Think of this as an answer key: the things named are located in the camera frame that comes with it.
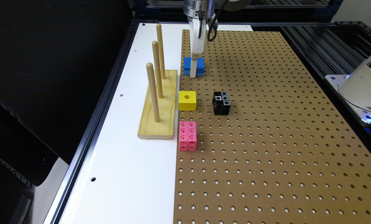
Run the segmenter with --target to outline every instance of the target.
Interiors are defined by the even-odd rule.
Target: white table surface
[[[178,76],[183,29],[189,25],[162,24],[165,67],[178,70]],[[220,25],[219,30],[252,28]],[[177,123],[172,140],[137,137],[153,40],[156,24],[140,24],[97,143],[89,150],[60,223],[173,222]]]

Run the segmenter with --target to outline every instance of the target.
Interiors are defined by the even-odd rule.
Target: blue block
[[[184,75],[190,75],[191,73],[191,58],[184,58]],[[198,63],[196,65],[196,76],[204,75],[204,58],[198,58]]]

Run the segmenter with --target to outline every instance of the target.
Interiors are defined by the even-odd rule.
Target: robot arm
[[[238,11],[246,7],[251,0],[216,0],[220,6],[220,12],[225,9],[228,11]],[[206,42],[206,22],[209,24],[209,41],[213,41],[217,35],[218,21],[214,14],[215,2],[213,0],[184,0],[184,14],[188,16],[190,22],[191,39],[191,78],[196,77],[196,66],[198,55],[203,54]],[[214,29],[214,37],[210,39],[210,33]]]
[[[214,14],[213,0],[185,0],[184,13],[190,22],[191,78],[196,77],[198,55],[204,52],[206,21]]]

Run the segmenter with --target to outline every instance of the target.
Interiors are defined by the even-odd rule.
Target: yellow block
[[[196,92],[178,92],[178,110],[196,110]]]
[[[163,98],[158,98],[160,122],[156,123],[153,117],[152,100],[148,86],[140,126],[138,128],[138,138],[173,139],[177,70],[166,70],[166,79],[162,80],[162,87]]]

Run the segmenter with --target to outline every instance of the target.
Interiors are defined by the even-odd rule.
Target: cable
[[[203,12],[202,11],[198,12],[198,18],[199,18],[199,23],[200,23],[198,39],[200,39],[200,35],[202,34],[202,21],[203,21]]]
[[[222,6],[220,7],[220,9],[218,9],[218,12],[216,14],[216,16],[214,17],[213,21],[211,21],[210,23],[210,26],[209,26],[209,32],[208,32],[208,41],[209,42],[212,42],[215,40],[216,36],[217,36],[217,26],[214,26],[215,23],[216,23],[216,20],[217,18],[219,17],[219,15],[221,14],[221,11],[224,9],[225,5],[229,2],[229,0],[226,0],[224,2],[224,4],[222,4]],[[211,30],[214,29],[214,36],[212,39],[210,39],[210,34],[211,34]]]

